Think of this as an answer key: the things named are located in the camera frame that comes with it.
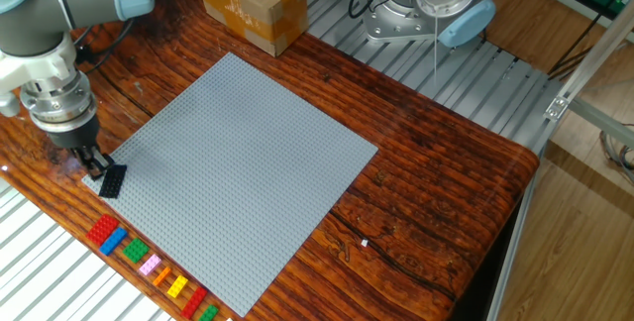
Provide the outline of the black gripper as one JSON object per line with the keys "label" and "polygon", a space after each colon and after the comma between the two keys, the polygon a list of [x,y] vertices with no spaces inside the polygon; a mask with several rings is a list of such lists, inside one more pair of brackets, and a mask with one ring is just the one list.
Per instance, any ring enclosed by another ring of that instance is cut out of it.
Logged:
{"label": "black gripper", "polygon": [[100,178],[114,165],[113,159],[102,154],[97,145],[100,124],[97,116],[93,116],[79,128],[63,133],[48,133],[50,140],[63,149],[73,149],[74,157],[79,161],[91,178]]}

